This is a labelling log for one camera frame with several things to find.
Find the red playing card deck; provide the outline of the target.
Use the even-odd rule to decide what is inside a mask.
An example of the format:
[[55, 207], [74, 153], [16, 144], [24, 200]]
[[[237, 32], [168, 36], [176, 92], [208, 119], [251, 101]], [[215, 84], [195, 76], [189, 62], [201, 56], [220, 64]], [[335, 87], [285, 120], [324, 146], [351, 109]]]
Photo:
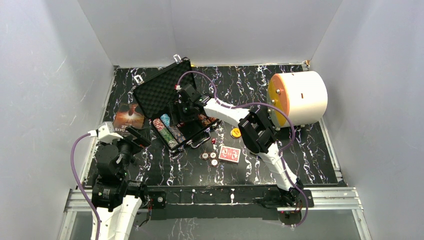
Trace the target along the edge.
[[238, 164], [240, 161], [241, 152], [242, 151], [239, 148], [222, 145], [219, 149], [218, 159], [225, 162]]

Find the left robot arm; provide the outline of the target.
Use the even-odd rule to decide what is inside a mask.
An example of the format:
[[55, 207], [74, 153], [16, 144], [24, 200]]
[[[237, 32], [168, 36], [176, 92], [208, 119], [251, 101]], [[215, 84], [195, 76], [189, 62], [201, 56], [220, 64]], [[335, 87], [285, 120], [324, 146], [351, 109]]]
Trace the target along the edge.
[[151, 145], [150, 130], [129, 126], [125, 131], [128, 135], [122, 136], [111, 122], [104, 122], [90, 132], [100, 142], [95, 153], [98, 176], [91, 193], [93, 240], [127, 240], [138, 209], [150, 200], [145, 183], [127, 179], [135, 155]]

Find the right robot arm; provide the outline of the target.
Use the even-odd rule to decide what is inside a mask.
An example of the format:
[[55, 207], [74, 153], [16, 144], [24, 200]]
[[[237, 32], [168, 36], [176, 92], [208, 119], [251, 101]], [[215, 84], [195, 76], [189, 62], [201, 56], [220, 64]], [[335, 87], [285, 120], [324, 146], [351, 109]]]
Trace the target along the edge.
[[283, 157], [284, 148], [277, 144], [277, 132], [269, 111], [277, 112], [285, 118], [293, 131], [294, 124], [281, 109], [263, 102], [232, 105], [199, 93], [191, 84], [177, 84], [175, 91], [183, 116], [187, 117], [195, 110], [201, 110], [208, 117], [217, 118], [240, 130], [245, 147], [258, 156], [272, 172], [278, 190], [258, 198], [256, 203], [266, 208], [303, 207], [310, 208], [309, 197], [304, 191], [304, 184], [287, 166]]

